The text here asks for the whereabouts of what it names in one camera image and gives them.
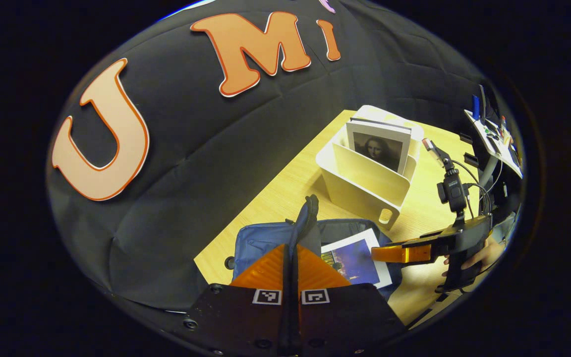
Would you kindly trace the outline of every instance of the blue bag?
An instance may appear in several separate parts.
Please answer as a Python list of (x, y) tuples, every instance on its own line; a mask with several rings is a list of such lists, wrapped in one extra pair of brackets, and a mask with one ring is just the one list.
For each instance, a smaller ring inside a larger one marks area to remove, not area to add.
[[(316, 255), (321, 255), (321, 246), (340, 241), (357, 233), (373, 229), (378, 244), (386, 246), (392, 241), (384, 235), (378, 226), (366, 219), (328, 219), (317, 221), (319, 199), (305, 197), (296, 221), (251, 224), (240, 229), (235, 242), (235, 267), (233, 280), (254, 264), (259, 258), (281, 244), (288, 244), (293, 253), (297, 244), (304, 246)], [(392, 284), (378, 289), (385, 299), (400, 286), (402, 281), (401, 264), (387, 263)]]

